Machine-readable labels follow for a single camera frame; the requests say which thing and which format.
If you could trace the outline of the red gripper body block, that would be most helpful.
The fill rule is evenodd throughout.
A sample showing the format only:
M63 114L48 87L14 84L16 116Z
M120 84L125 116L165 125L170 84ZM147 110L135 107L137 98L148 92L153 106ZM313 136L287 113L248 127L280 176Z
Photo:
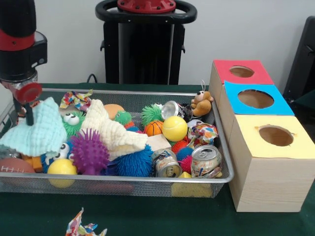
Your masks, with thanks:
M13 97L20 104L33 102L42 93L42 86L37 82L26 81L22 83L9 83L1 81L1 84L11 91Z

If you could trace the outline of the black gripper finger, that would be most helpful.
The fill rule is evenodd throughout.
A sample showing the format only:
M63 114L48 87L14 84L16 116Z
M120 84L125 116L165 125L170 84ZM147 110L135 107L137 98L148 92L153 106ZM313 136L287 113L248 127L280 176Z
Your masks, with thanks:
M13 97L13 103L14 103L14 108L16 111L17 116L19 116L19 114L21 113L22 110L22 106L21 104L16 100L15 97Z
M30 103L26 103L26 122L29 126L32 126L34 124L33 112Z

